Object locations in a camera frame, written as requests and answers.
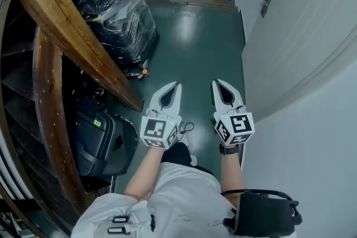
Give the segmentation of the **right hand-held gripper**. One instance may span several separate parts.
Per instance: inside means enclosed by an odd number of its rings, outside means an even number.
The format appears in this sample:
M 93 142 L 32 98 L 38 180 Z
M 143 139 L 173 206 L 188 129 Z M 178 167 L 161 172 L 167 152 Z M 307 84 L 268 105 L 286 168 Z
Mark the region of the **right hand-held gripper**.
M 223 146 L 244 144 L 255 133 L 252 113 L 247 112 L 240 92 L 221 79 L 211 83 L 214 130 Z

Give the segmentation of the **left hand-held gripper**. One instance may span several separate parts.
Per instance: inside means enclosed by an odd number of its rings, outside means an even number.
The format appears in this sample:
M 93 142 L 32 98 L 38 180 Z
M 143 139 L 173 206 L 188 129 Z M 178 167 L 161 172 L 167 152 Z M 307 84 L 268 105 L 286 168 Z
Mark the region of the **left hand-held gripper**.
M 168 150 L 178 141 L 182 85 L 174 81 L 157 90 L 142 117 L 139 137 L 148 147 Z

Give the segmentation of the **black shoulder bag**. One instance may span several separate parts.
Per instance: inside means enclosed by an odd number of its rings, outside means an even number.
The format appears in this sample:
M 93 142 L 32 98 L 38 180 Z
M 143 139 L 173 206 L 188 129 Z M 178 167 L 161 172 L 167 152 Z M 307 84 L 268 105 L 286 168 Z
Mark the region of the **black shoulder bag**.
M 232 218 L 225 218 L 223 225 L 235 236 L 252 238 L 282 238 L 295 232 L 302 224 L 297 210 L 299 202 L 288 194 L 275 190 L 228 190 L 222 196 L 237 195 L 237 206 Z

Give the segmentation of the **person's right forearm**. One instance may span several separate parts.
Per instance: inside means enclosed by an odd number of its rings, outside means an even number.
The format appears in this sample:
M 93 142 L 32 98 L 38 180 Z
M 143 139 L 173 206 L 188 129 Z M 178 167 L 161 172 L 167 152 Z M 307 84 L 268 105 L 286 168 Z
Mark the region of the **person's right forearm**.
M 227 193 L 227 191 L 246 189 L 237 153 L 221 156 L 220 185 L 225 197 L 237 195 L 236 193 Z

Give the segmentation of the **person's left forearm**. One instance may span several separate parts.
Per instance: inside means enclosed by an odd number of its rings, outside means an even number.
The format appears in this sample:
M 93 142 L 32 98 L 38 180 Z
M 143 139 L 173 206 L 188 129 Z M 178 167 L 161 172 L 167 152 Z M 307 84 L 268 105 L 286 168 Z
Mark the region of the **person's left forearm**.
M 145 199 L 149 195 L 155 184 L 164 152 L 164 149 L 160 148 L 148 149 L 136 172 L 129 180 L 124 190 L 124 195 L 135 198 L 138 201 Z

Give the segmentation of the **black wristwatch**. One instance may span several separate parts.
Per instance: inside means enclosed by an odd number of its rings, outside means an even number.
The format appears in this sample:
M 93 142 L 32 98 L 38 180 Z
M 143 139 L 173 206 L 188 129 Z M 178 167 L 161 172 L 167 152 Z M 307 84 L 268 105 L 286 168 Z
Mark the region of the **black wristwatch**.
M 219 145 L 219 152 L 224 155 L 231 155 L 231 154 L 237 154 L 239 153 L 239 145 L 230 145 L 230 146 L 225 146 L 225 145 Z

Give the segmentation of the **person's black trousers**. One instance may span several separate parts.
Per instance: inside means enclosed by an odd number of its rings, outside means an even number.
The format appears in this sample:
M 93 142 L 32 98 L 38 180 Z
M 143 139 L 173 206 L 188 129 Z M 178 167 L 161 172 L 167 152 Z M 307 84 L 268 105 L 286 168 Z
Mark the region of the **person's black trousers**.
M 161 158 L 161 163 L 173 163 L 185 167 L 191 167 L 208 174 L 214 175 L 210 170 L 201 166 L 193 166 L 191 164 L 191 154 L 188 147 L 183 142 L 175 143 L 169 150 L 166 150 Z

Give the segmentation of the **black hard case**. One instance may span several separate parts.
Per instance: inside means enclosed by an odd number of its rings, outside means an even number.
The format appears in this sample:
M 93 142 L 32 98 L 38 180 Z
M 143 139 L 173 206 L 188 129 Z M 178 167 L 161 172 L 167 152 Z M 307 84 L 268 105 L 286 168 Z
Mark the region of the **black hard case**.
M 138 145 L 135 125 L 104 111 L 95 116 L 77 111 L 74 156 L 81 176 L 120 176 L 127 172 Z

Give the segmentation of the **plastic-wrapped black pallet load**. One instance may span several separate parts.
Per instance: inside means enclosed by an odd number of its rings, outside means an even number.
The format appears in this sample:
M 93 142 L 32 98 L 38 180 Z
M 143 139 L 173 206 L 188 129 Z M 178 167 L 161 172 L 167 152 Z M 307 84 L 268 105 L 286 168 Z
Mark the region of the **plastic-wrapped black pallet load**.
M 145 0 L 81 0 L 76 7 L 117 65 L 153 56 L 160 36 Z

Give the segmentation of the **person's white shirt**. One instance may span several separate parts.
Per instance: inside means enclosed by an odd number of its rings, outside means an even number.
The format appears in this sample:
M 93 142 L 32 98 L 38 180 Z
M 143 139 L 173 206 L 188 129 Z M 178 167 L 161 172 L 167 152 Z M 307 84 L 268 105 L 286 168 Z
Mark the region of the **person's white shirt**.
M 213 175 L 165 162 L 147 199 L 100 196 L 79 218 L 71 238 L 233 238 L 223 225 L 232 208 Z

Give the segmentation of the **stack of wooden planks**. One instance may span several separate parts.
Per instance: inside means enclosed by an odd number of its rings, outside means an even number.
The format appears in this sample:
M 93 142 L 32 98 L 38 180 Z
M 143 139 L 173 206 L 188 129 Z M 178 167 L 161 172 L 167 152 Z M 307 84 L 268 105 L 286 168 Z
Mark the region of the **stack of wooden planks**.
M 238 11 L 237 6 L 232 1 L 228 0 L 188 0 L 189 6 L 205 6 L 217 9 L 230 9 Z

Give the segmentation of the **brown wooden staircase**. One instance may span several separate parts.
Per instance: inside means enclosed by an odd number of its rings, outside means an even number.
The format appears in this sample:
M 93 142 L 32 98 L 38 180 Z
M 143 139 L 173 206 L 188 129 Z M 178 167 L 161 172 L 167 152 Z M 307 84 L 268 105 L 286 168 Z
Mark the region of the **brown wooden staircase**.
M 67 56 L 131 110 L 143 99 L 85 23 L 72 0 L 0 0 L 0 196 L 39 238 L 26 216 L 35 201 L 65 236 L 108 186 L 87 191 L 65 119 Z

